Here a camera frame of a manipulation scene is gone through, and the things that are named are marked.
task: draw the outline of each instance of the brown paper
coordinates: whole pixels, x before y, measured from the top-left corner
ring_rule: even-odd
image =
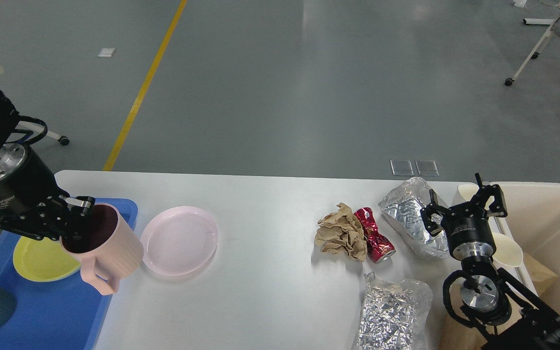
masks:
[[[321,219],[315,235],[315,244],[322,245],[322,252],[337,254],[346,252],[359,261],[367,258],[367,241],[362,224],[353,215],[353,210],[345,203],[337,205],[337,212],[329,213]]]
[[[476,328],[462,326],[449,315],[446,315],[438,350],[474,350],[477,334],[481,335]]]
[[[559,277],[556,273],[552,272],[539,261],[536,261],[527,253],[524,253],[524,265],[526,266],[528,274],[531,276],[531,281],[533,281],[533,285],[535,285],[537,295],[539,296],[542,296],[547,288]]]

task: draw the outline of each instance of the pink mug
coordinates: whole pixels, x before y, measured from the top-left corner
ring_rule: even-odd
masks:
[[[82,279],[102,295],[117,292],[120,279],[131,275],[144,255],[142,242],[118,209],[105,203],[92,209],[85,239],[60,244],[80,262]]]

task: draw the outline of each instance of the caster wheel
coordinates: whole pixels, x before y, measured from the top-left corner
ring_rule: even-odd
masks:
[[[61,136],[60,138],[57,139],[58,142],[60,142],[60,145],[62,146],[66,146],[67,144],[70,143],[69,138],[65,137],[65,136]]]

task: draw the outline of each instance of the gray floor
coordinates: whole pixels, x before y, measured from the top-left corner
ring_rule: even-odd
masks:
[[[560,182],[560,40],[503,84],[557,12],[528,2],[191,0],[114,170]],[[0,89],[71,139],[36,145],[54,172],[102,168],[178,3],[0,0]]]

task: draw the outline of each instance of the white paper cup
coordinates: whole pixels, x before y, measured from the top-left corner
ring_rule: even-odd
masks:
[[[494,262],[507,267],[520,267],[524,259],[524,253],[519,244],[511,237],[501,233],[492,233],[496,243],[496,253],[492,255]]]
[[[475,184],[463,184],[457,187],[457,192],[453,196],[453,205],[457,205],[463,202],[468,202],[473,195],[478,191],[478,186]],[[493,198],[489,198],[485,203],[485,209],[488,209],[490,204],[494,202]]]

